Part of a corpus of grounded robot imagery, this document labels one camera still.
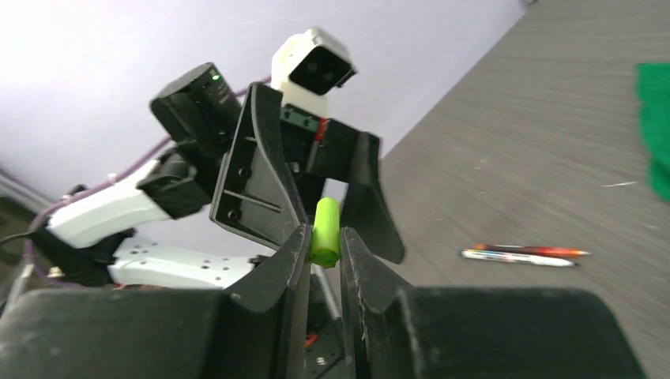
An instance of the pen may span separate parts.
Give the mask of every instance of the pen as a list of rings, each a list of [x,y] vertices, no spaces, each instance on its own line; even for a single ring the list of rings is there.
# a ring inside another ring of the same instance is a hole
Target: pen
[[[541,257],[539,255],[503,253],[499,251],[461,250],[461,257],[468,259],[480,259],[483,261],[496,261],[505,263],[525,263],[527,265],[574,267],[578,264],[561,258]]]
[[[550,246],[516,246],[516,245],[486,245],[478,243],[475,245],[476,250],[499,251],[503,253],[519,253],[541,255],[543,257],[557,257],[557,258],[576,258],[591,253],[576,249],[567,249],[564,247],[550,247]]]

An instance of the green cloth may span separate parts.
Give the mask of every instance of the green cloth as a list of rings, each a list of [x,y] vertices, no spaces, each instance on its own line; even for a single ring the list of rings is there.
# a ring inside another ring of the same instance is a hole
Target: green cloth
[[[642,140],[649,150],[649,185],[670,201],[670,63],[638,65]]]

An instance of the green cylinder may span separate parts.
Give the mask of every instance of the green cylinder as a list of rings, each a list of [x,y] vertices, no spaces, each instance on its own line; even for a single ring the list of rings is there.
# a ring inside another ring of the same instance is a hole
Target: green cylinder
[[[340,260],[340,204],[330,197],[316,205],[310,260],[323,268],[333,268]]]

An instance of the white pen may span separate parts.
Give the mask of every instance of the white pen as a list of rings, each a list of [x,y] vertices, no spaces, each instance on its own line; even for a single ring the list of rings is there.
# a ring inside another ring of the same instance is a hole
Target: white pen
[[[496,261],[505,263],[526,263],[527,265],[553,266],[553,267],[575,267],[577,263],[562,258],[542,257],[539,255],[501,253],[488,250],[461,250],[461,257],[468,259],[480,259],[483,261]]]

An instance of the red pen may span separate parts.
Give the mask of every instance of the red pen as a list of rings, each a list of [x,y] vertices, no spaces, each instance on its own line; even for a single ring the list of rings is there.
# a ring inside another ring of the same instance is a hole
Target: red pen
[[[583,257],[585,255],[591,255],[591,253],[582,250],[568,249],[565,247],[550,247],[550,246],[487,245],[484,243],[478,243],[475,245],[475,249],[498,251],[501,253],[531,254],[531,255],[540,255],[542,257],[557,257],[557,258],[576,258],[576,257]]]

